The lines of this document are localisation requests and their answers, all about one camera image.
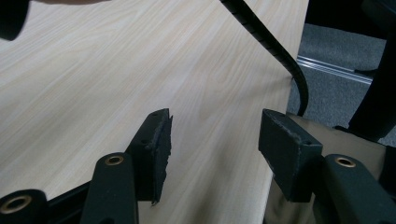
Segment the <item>gray carpet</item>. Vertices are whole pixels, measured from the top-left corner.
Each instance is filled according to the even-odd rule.
[[[306,24],[299,55],[349,69],[370,70],[378,67],[386,41],[366,35]],[[369,85],[302,67],[310,90],[304,117],[333,127],[348,127]],[[297,113],[299,95],[291,88],[288,111]],[[396,129],[380,140],[396,147]]]

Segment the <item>desk surface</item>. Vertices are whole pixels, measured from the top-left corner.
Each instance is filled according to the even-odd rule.
[[[168,107],[168,177],[159,204],[139,203],[141,223],[262,223],[272,175],[258,150],[261,112],[286,110],[291,77],[228,10],[217,0],[43,2],[17,40],[0,40],[0,197],[42,189],[51,199],[85,183]],[[307,2],[247,1],[293,56]]]

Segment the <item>black cable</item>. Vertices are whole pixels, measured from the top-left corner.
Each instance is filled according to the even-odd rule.
[[[291,73],[300,93],[300,108],[297,115],[302,116],[308,106],[308,86],[303,71],[297,62],[243,0],[220,0],[220,2]]]

